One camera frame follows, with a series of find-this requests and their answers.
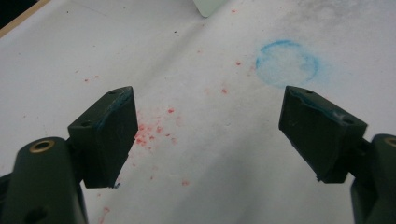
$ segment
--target blue chalk circle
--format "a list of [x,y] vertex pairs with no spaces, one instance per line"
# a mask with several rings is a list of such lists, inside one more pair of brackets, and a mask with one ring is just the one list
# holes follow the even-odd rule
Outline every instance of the blue chalk circle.
[[257,76],[278,88],[303,85],[318,74],[318,68],[318,59],[290,40],[264,46],[256,61]]

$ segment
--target red speckles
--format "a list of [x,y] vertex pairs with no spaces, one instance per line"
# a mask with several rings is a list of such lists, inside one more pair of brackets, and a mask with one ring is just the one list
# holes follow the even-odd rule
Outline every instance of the red speckles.
[[104,224],[105,223],[105,217],[107,213],[110,212],[110,209],[108,207],[104,207],[102,211],[102,216],[99,218],[99,224]]
[[163,127],[158,126],[157,127],[157,133],[161,133],[163,131]]
[[153,154],[157,149],[166,149],[177,143],[174,131],[182,123],[177,108],[168,106],[145,112],[137,110],[136,115],[138,131],[134,137],[134,146],[129,152],[131,164],[137,164],[138,158]]
[[187,187],[190,184],[190,181],[188,181],[187,179],[182,179],[181,180],[181,186],[183,187]]

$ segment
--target white table surface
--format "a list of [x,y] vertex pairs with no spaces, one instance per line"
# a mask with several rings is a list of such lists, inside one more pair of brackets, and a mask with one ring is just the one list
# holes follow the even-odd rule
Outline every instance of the white table surface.
[[90,223],[353,223],[353,177],[318,183],[277,128],[284,85],[366,121],[368,140],[396,134],[395,11],[230,0],[204,19],[192,0],[52,0],[0,39],[0,175],[131,85],[145,130],[118,189],[84,189]]

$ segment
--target red marker stain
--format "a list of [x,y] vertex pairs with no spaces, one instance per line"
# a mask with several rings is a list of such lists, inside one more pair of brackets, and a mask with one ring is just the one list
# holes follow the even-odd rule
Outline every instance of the red marker stain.
[[163,127],[158,126],[157,127],[157,133],[161,133],[163,131]]
[[184,178],[181,180],[181,186],[187,187],[189,184],[190,184],[190,181],[188,181]]
[[102,216],[99,218],[99,224],[104,224],[105,223],[105,217],[107,215],[107,213],[110,212],[110,209],[108,207],[104,207],[103,208],[103,212],[102,212]]

